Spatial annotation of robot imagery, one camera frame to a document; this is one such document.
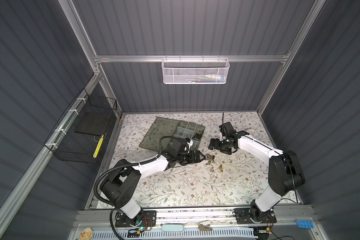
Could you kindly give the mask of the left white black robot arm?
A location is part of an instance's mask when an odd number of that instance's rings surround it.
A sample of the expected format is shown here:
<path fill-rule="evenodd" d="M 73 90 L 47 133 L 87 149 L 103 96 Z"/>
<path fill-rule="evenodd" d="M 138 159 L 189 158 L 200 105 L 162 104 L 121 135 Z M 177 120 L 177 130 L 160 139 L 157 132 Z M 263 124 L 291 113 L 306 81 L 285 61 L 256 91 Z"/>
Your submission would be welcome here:
<path fill-rule="evenodd" d="M 132 225 L 139 225 L 144 210 L 133 197 L 139 182 L 154 174 L 205 160 L 206 156 L 199 150 L 191 150 L 192 145 L 193 141 L 189 138 L 161 137 L 159 153 L 155 157 L 133 163 L 122 159 L 101 174 L 94 183 L 95 197 L 123 213 Z"/>

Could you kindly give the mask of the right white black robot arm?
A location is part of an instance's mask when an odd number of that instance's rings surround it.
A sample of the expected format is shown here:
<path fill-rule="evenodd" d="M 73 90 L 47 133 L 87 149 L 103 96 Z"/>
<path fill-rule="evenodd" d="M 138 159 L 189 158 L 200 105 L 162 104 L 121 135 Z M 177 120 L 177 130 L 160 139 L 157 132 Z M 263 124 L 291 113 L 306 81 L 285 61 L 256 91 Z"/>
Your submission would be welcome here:
<path fill-rule="evenodd" d="M 255 222 L 268 216 L 283 196 L 302 186 L 306 180 L 298 156 L 293 151 L 282 151 L 262 143 L 246 131 L 237 132 L 230 122 L 219 126 L 220 137 L 211 139 L 209 150 L 231 155 L 246 151 L 267 164 L 268 187 L 251 202 L 250 216 Z"/>

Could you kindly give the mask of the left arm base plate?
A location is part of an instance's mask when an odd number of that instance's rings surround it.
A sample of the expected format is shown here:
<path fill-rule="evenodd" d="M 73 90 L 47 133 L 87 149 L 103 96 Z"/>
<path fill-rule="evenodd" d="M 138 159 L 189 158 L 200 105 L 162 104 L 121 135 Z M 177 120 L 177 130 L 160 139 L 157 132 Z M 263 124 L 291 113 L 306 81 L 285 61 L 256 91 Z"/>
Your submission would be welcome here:
<path fill-rule="evenodd" d="M 157 211 L 141 210 L 134 218 L 129 218 L 125 213 L 117 213 L 115 227 L 154 227 L 156 225 Z"/>

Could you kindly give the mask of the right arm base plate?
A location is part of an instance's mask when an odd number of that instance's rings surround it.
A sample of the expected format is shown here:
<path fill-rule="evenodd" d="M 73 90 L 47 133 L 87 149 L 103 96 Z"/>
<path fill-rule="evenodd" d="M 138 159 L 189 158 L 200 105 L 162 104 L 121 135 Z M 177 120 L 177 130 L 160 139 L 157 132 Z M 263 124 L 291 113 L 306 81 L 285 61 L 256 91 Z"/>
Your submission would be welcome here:
<path fill-rule="evenodd" d="M 233 216 L 238 224 L 275 224 L 277 218 L 272 210 L 261 212 L 256 208 L 236 208 Z"/>

